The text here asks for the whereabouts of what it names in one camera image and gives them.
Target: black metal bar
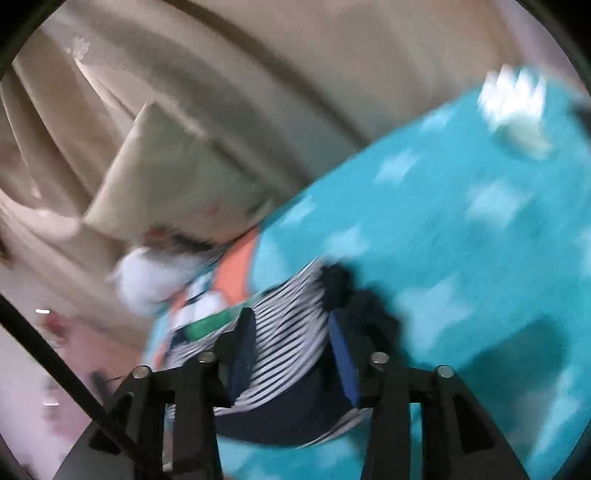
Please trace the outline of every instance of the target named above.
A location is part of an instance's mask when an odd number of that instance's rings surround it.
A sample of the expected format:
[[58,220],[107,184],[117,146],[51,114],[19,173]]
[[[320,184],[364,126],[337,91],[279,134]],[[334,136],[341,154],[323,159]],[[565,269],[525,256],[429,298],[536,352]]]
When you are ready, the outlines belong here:
[[66,365],[35,328],[0,295],[0,324],[72,397],[80,408],[139,468],[159,480],[170,480],[162,465],[145,455],[94,398],[84,383]]

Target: dark cloth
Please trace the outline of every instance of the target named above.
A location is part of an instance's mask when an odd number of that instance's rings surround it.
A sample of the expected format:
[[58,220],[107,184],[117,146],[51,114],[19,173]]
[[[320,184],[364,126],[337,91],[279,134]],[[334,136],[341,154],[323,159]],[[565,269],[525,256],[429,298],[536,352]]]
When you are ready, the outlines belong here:
[[253,410],[215,417],[216,431],[264,445],[303,445],[328,432],[350,409],[328,346],[306,376],[278,397]]

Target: white fluffy fabric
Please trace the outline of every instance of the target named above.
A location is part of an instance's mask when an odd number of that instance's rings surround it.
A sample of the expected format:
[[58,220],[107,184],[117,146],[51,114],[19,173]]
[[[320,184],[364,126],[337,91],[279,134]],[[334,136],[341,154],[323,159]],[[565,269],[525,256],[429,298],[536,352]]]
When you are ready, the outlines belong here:
[[161,302],[191,281],[206,260],[207,254],[170,255],[140,247],[117,263],[109,279],[133,313],[153,318]]

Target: orange fabric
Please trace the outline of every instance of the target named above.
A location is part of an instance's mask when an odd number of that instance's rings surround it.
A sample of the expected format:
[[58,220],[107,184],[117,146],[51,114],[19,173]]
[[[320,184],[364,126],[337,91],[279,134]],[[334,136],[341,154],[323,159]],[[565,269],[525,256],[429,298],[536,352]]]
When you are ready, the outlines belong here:
[[217,266],[213,288],[219,290],[228,305],[233,306],[250,298],[248,274],[258,242],[260,230],[254,227],[224,254]]

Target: white star pattern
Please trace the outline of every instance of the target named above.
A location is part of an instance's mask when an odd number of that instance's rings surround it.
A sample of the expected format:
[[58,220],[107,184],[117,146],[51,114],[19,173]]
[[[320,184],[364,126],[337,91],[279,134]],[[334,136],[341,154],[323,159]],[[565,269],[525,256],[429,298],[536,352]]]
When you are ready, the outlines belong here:
[[256,480],[281,480],[279,475],[267,475],[260,465],[253,466],[248,473],[248,478],[256,478]]
[[334,468],[337,463],[358,454],[355,444],[341,437],[337,441],[323,444],[322,455],[318,458],[318,467],[322,469]]
[[423,119],[422,130],[443,130],[456,114],[456,109],[443,105]]
[[397,297],[397,305],[409,315],[408,340],[411,353],[427,352],[448,326],[466,320],[473,309],[454,300],[453,277],[433,288],[407,288]]
[[586,229],[577,239],[583,251],[583,276],[591,276],[591,228]]
[[468,196],[471,204],[466,217],[485,221],[500,230],[507,228],[531,198],[504,181],[474,187]]
[[540,455],[546,452],[552,441],[557,437],[560,427],[581,406],[580,400],[569,396],[569,389],[573,384],[573,380],[574,374],[572,368],[566,369],[560,375],[556,385],[556,400],[550,406],[532,455]]
[[365,253],[368,242],[361,236],[361,226],[332,233],[326,240],[326,256],[331,260],[351,260]]
[[298,225],[304,218],[316,210],[316,204],[312,201],[312,197],[307,196],[296,203],[283,215],[281,224],[283,226]]
[[400,183],[411,168],[415,166],[419,156],[410,148],[395,157],[387,158],[382,163],[374,183]]

